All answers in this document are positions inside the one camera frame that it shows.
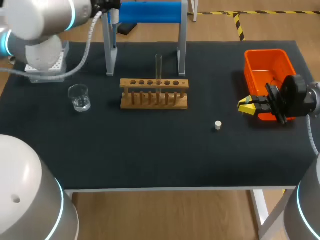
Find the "clear glass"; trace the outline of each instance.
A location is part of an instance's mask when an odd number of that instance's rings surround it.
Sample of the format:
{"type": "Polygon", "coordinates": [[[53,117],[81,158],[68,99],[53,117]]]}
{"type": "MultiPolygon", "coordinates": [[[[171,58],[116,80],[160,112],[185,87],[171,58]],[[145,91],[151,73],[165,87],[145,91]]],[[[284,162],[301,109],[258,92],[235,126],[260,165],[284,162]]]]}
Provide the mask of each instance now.
{"type": "MultiPolygon", "coordinates": [[[[155,83],[157,85],[161,84],[162,80],[162,55],[155,55],[155,83]]],[[[156,88],[156,93],[161,94],[161,88],[156,88]]]]}
{"type": "Polygon", "coordinates": [[[88,94],[88,87],[84,84],[76,84],[69,88],[68,96],[72,100],[73,107],[77,112],[88,111],[91,102],[88,94]]]}

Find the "blue padded bar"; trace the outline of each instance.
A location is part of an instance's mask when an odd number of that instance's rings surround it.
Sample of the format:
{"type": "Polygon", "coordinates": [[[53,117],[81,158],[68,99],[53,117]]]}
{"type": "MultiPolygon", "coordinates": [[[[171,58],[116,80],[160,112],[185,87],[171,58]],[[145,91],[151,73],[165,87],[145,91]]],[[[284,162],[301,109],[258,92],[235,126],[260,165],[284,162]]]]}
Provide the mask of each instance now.
{"type": "Polygon", "coordinates": [[[119,22],[126,24],[180,24],[181,2],[123,2],[119,11],[119,22]]]}

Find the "white table leg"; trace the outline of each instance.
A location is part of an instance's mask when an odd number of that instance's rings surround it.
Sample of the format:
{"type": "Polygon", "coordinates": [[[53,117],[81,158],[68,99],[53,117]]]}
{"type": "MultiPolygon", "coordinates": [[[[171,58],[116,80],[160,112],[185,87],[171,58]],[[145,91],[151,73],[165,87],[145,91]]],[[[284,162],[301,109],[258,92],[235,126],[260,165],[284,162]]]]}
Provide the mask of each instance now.
{"type": "Polygon", "coordinates": [[[72,196],[74,192],[72,190],[65,190],[65,193],[69,196],[69,198],[72,200],[72,196]]]}
{"type": "Polygon", "coordinates": [[[261,189],[251,190],[251,197],[258,227],[260,228],[269,217],[264,191],[261,189]]]}
{"type": "Polygon", "coordinates": [[[269,217],[259,227],[259,239],[271,240],[275,234],[284,226],[284,211],[293,190],[287,190],[269,217]]]}
{"type": "Polygon", "coordinates": [[[198,16],[198,3],[199,3],[199,0],[195,0],[194,9],[193,9],[193,21],[194,21],[194,22],[197,21],[197,16],[198,16]]]}

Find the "wooden floor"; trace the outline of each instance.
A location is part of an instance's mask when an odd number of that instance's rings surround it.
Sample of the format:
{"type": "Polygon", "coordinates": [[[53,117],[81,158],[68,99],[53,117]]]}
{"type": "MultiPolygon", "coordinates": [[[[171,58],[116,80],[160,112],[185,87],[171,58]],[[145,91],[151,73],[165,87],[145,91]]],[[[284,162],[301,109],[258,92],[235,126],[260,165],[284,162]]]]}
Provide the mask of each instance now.
{"type": "MultiPolygon", "coordinates": [[[[319,11],[319,0],[199,0],[199,11],[319,11]]],[[[314,79],[320,79],[320,15],[248,14],[240,16],[247,41],[295,40],[314,79]]],[[[85,42],[89,23],[62,33],[64,40],[85,42]]],[[[139,24],[120,42],[177,41],[178,26],[139,24]]],[[[200,15],[188,23],[188,41],[239,41],[232,17],[200,15]]],[[[98,23],[94,42],[102,42],[98,23]]],[[[1,67],[8,67],[6,61],[1,67]]],[[[0,74],[0,92],[8,74],[0,74]]],[[[282,196],[264,191],[269,212],[282,196]]],[[[79,214],[79,240],[255,240],[258,239],[246,191],[81,193],[73,199],[79,214]]],[[[284,240],[280,232],[274,239],[284,240]]]]}

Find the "glass test tube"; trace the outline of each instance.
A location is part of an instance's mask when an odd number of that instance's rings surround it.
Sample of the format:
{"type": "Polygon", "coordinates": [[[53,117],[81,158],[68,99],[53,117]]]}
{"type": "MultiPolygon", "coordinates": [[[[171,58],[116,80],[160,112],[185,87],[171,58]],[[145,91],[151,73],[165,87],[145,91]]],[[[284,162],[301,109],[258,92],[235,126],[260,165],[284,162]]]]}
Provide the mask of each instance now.
{"type": "MultiPolygon", "coordinates": [[[[155,55],[155,83],[161,85],[162,81],[162,55],[155,55]]],[[[155,89],[156,93],[161,94],[161,88],[155,89]]]]}

